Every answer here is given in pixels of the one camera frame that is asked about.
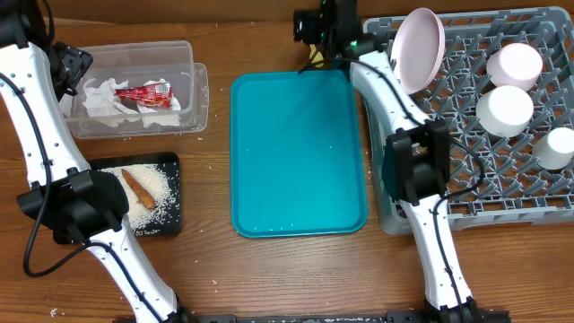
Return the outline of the white paper napkin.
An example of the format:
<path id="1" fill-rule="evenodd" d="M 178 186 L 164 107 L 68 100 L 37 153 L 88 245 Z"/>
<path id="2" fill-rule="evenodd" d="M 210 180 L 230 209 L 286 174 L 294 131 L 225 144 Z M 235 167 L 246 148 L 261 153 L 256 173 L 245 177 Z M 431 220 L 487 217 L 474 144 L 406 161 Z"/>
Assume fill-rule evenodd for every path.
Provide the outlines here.
<path id="1" fill-rule="evenodd" d="M 83 106 L 90 117 L 136 114 L 135 110 L 125 106 L 116 95 L 116 90 L 127 88 L 128 81 L 117 83 L 115 78 L 110 78 L 99 87 L 92 87 L 95 81 L 95 78 L 91 78 L 83 86 L 86 97 Z"/>

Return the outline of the red snack wrapper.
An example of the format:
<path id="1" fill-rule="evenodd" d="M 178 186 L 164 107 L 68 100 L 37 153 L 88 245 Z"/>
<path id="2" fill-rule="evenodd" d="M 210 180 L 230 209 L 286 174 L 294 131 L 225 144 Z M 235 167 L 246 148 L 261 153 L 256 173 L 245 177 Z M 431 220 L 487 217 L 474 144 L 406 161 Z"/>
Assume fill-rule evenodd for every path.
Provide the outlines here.
<path id="1" fill-rule="evenodd" d="M 168 108 L 173 90 L 169 83 L 154 83 L 116 90 L 115 94 L 122 100 L 130 100 L 145 107 Z"/>

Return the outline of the large white plate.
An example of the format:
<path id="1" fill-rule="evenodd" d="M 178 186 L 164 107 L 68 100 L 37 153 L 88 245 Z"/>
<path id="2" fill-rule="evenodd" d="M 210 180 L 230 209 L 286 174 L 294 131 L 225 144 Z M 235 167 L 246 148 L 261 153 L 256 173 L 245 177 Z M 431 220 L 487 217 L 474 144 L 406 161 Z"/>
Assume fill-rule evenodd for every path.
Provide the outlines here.
<path id="1" fill-rule="evenodd" d="M 424 90 L 439 71 L 446 36 L 439 17 L 428 8 L 417 8 L 401 23 L 394 38 L 391 60 L 394 74 L 407 94 Z"/>

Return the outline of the teal serving tray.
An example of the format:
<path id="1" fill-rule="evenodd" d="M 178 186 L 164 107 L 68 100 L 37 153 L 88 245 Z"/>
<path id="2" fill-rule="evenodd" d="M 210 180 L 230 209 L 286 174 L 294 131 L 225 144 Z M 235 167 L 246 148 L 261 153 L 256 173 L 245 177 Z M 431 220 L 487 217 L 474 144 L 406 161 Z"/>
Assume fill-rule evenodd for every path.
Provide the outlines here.
<path id="1" fill-rule="evenodd" d="M 339 70 L 230 89 L 230 213 L 246 238 L 358 231 L 368 218 L 354 89 Z"/>

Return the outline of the pile of white rice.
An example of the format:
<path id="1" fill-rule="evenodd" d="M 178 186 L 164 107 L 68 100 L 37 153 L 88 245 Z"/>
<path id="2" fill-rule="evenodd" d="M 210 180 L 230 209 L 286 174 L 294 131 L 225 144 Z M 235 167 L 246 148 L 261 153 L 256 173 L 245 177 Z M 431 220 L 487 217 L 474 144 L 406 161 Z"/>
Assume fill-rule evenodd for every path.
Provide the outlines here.
<path id="1" fill-rule="evenodd" d="M 115 175 L 126 192 L 129 203 L 127 216 L 136 236 L 152 236 L 177 231 L 180 226 L 180 193 L 178 171 L 169 170 L 170 164 L 133 164 L 108 167 L 101 171 Z M 122 177 L 125 169 L 152 195 L 153 210 L 145 209 Z"/>

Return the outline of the pink white bowl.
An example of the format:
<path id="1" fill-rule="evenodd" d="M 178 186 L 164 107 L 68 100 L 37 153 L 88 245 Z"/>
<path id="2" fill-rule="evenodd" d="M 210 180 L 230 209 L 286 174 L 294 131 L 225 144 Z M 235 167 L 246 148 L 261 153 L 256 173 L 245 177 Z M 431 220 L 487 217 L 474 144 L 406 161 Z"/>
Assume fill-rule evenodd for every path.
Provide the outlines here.
<path id="1" fill-rule="evenodd" d="M 527 92 L 533 88 L 543 70 L 539 52 L 523 43 L 511 43 L 487 61 L 486 72 L 497 86 L 511 85 Z"/>

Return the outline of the cream bowl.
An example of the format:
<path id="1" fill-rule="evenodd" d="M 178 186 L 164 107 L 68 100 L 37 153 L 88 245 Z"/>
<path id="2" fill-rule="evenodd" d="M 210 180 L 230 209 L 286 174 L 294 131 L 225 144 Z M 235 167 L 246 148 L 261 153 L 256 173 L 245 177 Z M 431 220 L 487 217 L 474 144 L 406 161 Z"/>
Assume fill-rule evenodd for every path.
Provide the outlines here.
<path id="1" fill-rule="evenodd" d="M 499 137 L 519 135 L 534 114 L 534 103 L 522 89 L 503 85 L 484 94 L 475 114 L 488 133 Z"/>

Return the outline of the cream cup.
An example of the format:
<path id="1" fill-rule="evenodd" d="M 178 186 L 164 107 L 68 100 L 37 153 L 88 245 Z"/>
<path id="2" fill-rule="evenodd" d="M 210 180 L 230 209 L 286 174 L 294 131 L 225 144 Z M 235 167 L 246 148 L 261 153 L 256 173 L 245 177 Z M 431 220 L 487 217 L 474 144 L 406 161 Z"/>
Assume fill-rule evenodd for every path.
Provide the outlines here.
<path id="1" fill-rule="evenodd" d="M 566 127 L 553 129 L 534 145 L 532 155 L 547 170 L 564 168 L 573 158 L 573 130 Z"/>

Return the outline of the yellow plastic spoon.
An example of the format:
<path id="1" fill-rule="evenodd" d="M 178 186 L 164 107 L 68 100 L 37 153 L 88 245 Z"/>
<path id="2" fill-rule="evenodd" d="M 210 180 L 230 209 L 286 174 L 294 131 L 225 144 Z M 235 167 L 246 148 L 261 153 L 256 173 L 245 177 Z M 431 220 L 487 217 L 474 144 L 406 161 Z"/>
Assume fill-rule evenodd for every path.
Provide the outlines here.
<path id="1" fill-rule="evenodd" d="M 310 44 L 309 64 L 316 63 L 316 67 L 322 67 L 323 55 L 321 53 L 321 45 Z"/>

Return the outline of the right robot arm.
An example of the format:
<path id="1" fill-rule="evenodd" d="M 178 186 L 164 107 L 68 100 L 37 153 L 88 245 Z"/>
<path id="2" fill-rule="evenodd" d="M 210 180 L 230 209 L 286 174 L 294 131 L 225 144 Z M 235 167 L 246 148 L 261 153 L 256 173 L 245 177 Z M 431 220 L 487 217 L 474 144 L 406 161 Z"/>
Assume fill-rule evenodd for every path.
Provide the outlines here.
<path id="1" fill-rule="evenodd" d="M 324 63 L 347 69 L 385 136 L 381 178 L 411 225 L 425 279 L 427 322 L 481 322 L 458 263 L 446 202 L 450 149 L 459 141 L 445 120 L 431 118 L 412 100 L 439 71 L 443 24 L 417 8 L 401 22 L 391 45 L 361 30 L 354 1 L 324 1 L 293 13 L 293 38 L 324 49 Z"/>

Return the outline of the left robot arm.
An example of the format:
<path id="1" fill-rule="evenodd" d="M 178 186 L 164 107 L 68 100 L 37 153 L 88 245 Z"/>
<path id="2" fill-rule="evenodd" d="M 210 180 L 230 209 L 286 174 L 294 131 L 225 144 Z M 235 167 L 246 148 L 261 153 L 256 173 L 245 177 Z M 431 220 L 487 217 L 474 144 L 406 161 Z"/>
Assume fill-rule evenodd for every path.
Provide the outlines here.
<path id="1" fill-rule="evenodd" d="M 128 201 L 118 178 L 93 170 L 65 122 L 59 102 L 77 93 L 92 56 L 54 40 L 46 1 L 1 3 L 1 96 L 19 138 L 29 192 L 17 197 L 34 221 L 22 267 L 29 277 L 56 271 L 87 250 L 106 268 L 137 322 L 190 322 L 192 315 L 154 270 L 134 236 Z M 40 227 L 56 242 L 78 249 L 53 266 L 30 267 Z"/>

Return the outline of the grey dishwasher rack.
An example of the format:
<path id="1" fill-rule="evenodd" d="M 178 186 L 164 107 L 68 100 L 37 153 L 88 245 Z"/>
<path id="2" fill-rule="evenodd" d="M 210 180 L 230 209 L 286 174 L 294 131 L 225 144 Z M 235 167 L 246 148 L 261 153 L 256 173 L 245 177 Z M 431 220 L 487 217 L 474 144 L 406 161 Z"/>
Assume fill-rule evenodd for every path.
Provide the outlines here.
<path id="1" fill-rule="evenodd" d="M 534 144 L 548 132 L 573 126 L 573 22 L 560 7 L 443 13 L 446 53 L 429 87 L 414 96 L 434 118 L 449 123 L 451 135 L 470 147 L 473 159 L 451 150 L 454 190 L 474 184 L 485 168 L 482 185 L 448 203 L 453 230 L 506 224 L 565 223 L 573 219 L 573 165 L 545 170 L 531 156 Z M 512 43 L 527 44 L 543 60 L 543 70 L 528 94 L 534 115 L 511 138 L 481 128 L 477 101 L 492 90 L 486 71 L 490 56 Z"/>

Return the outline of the clear plastic bin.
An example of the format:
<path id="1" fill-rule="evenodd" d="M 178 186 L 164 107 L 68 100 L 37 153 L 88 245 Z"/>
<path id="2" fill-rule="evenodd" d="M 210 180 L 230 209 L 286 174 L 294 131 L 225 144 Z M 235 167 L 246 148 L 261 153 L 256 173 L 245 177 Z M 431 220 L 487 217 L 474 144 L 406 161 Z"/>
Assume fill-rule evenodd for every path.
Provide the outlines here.
<path id="1" fill-rule="evenodd" d="M 131 137 L 143 135 L 172 135 L 202 132 L 209 114 L 209 86 L 205 65 L 196 63 L 189 42 L 159 41 L 87 47 L 93 63 L 77 85 L 77 94 L 65 96 L 60 107 L 71 133 L 80 139 Z M 136 111 L 131 115 L 90 117 L 83 106 L 84 84 L 91 78 L 92 87 L 99 87 L 110 78 L 117 83 L 128 81 L 127 89 L 151 83 L 169 83 L 178 99 L 180 125 L 144 128 L 137 103 L 122 100 Z"/>

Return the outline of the black tray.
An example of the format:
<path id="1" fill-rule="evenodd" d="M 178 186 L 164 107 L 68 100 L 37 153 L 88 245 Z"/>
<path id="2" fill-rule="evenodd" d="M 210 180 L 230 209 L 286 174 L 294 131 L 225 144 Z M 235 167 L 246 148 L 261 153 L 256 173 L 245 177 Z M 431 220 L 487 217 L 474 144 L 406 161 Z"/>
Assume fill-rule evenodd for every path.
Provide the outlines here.
<path id="1" fill-rule="evenodd" d="M 181 230 L 180 167 L 175 153 L 95 159 L 90 161 L 90 165 L 94 170 L 114 174 L 121 183 L 129 203 L 127 216 L 136 237 L 173 235 Z M 147 209 L 138 202 L 122 170 L 149 193 L 155 201 L 155 208 Z"/>

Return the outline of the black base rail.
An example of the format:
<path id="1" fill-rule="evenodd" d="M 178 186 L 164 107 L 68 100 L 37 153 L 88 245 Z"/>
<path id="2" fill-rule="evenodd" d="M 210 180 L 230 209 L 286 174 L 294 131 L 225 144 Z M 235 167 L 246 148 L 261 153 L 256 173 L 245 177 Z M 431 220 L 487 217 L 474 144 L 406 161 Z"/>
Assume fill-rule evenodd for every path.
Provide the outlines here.
<path id="1" fill-rule="evenodd" d="M 199 323 L 420 323 L 430 322 L 421 310 L 389 311 L 386 315 L 340 315 L 340 316 L 287 316 L 287 317 L 236 317 L 234 315 L 193 315 Z"/>

